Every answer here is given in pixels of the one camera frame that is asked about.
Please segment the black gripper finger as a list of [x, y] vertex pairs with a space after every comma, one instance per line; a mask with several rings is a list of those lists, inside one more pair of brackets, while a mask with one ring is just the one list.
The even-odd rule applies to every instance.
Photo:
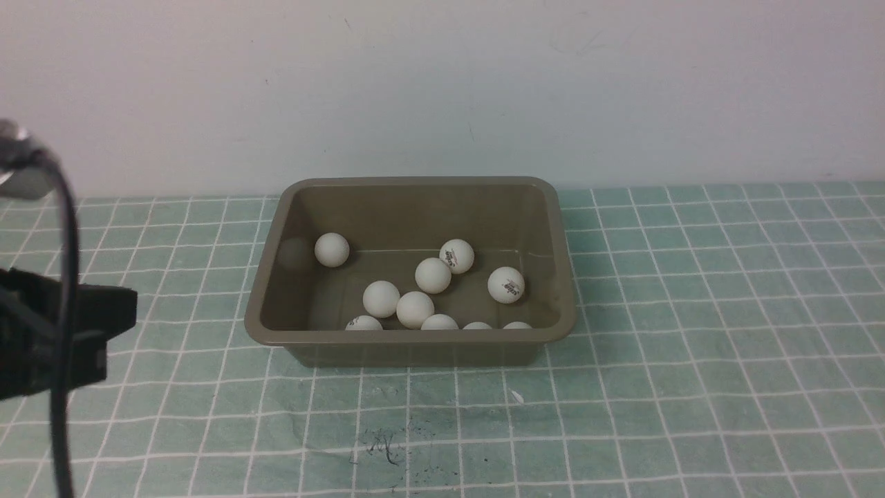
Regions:
[[107, 342], [103, 331], [75, 334], [71, 346], [69, 389], [79, 389], [105, 381], [107, 377]]
[[77, 287], [77, 335], [116, 338], [137, 322], [138, 293], [121, 286]]

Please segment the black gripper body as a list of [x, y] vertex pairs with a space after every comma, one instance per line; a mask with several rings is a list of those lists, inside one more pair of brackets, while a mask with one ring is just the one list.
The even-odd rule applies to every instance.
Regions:
[[58, 340], [73, 341], [78, 284], [21, 269], [2, 270], [2, 400], [51, 388]]

